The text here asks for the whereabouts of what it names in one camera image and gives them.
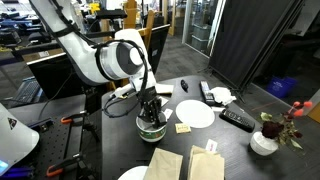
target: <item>potted plant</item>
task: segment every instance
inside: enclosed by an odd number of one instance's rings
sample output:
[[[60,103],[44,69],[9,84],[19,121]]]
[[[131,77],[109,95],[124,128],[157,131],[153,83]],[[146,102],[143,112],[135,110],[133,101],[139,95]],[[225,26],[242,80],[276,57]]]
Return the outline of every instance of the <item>potted plant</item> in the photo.
[[[262,112],[260,118],[264,121],[262,130],[255,132],[251,138],[250,146],[258,154],[266,156],[275,152],[279,145],[292,144],[294,148],[302,147],[294,140],[301,138],[294,125],[294,118],[303,115],[303,107],[310,108],[312,102],[294,102],[289,111],[273,117],[271,114]]]

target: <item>paper bag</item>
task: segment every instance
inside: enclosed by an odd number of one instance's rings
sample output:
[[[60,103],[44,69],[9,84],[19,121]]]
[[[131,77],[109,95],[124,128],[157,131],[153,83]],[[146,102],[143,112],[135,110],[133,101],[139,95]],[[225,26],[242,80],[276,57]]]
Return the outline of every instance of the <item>paper bag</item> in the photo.
[[[192,146],[188,180],[223,180],[224,159],[218,153],[213,153],[197,146]]]
[[[178,180],[182,156],[156,148],[144,180]]]

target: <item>table surface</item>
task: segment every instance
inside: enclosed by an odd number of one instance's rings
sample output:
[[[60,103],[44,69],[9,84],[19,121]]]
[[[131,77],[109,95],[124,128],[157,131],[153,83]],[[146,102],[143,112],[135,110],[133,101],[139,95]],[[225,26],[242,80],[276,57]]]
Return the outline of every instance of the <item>table surface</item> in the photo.
[[[85,101],[85,95],[77,95],[53,100],[49,102],[46,108],[44,109],[40,117],[40,120],[46,119],[48,117],[61,119],[62,117],[79,113],[80,111],[83,111],[85,109]],[[9,109],[9,111],[22,123],[30,124],[39,120],[39,114],[44,104],[45,103],[27,105]],[[80,151],[81,135],[82,126],[73,126],[71,128],[69,133],[69,143],[67,145],[65,157],[70,157],[71,155],[74,155]],[[52,179],[76,179],[76,171],[73,170],[68,173],[64,173],[63,176],[50,178],[50,180]]]
[[[182,79],[189,85],[188,93],[184,92],[180,86]],[[315,168],[308,168],[308,165],[319,167],[319,163],[313,162],[310,157],[300,156],[286,146],[269,156],[256,154],[249,148],[253,133],[247,133],[220,119],[217,112],[211,126],[203,129],[191,128],[191,133],[177,134],[175,124],[181,122],[175,113],[176,106],[188,99],[203,101],[199,87],[200,80],[205,78],[186,76],[159,82],[174,85],[169,102],[162,108],[162,110],[169,108],[174,112],[168,120],[166,135],[157,143],[147,143],[138,135],[135,120],[140,108],[135,108],[128,116],[122,118],[110,119],[102,113],[102,179],[118,179],[133,167],[148,166],[154,149],[158,147],[183,155],[180,179],[185,180],[192,145],[205,148],[208,139],[218,143],[217,152],[225,159],[225,179],[303,179],[305,173],[311,174],[308,179],[319,178],[316,177]],[[106,102],[108,95],[102,97],[102,105]],[[131,98],[111,107],[110,112],[121,113],[135,102],[135,98]],[[228,106],[230,110],[254,120],[235,103],[230,103]],[[261,124],[258,121],[255,122],[255,131],[261,130]]]

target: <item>remote control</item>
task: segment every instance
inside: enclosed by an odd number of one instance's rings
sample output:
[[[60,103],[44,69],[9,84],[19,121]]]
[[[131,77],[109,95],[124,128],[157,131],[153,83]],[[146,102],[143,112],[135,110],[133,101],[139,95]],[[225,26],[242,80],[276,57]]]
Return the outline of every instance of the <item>remote control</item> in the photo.
[[[207,81],[200,81],[200,88],[204,98],[204,102],[209,105],[215,105],[213,94],[210,92],[210,88]]]
[[[235,126],[247,131],[252,132],[254,130],[255,123],[245,117],[242,117],[230,110],[224,109],[220,113],[220,118],[228,121],[231,124],[234,124]]]

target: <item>white plate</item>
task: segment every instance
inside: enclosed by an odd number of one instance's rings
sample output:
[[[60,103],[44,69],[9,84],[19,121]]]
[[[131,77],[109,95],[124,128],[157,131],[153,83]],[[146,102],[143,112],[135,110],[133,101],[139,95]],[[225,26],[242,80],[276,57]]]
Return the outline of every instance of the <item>white plate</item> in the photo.
[[[196,100],[185,100],[179,103],[176,114],[181,122],[193,128],[209,127],[215,119],[212,109]]]
[[[143,180],[148,166],[137,166],[122,174],[118,180]]]

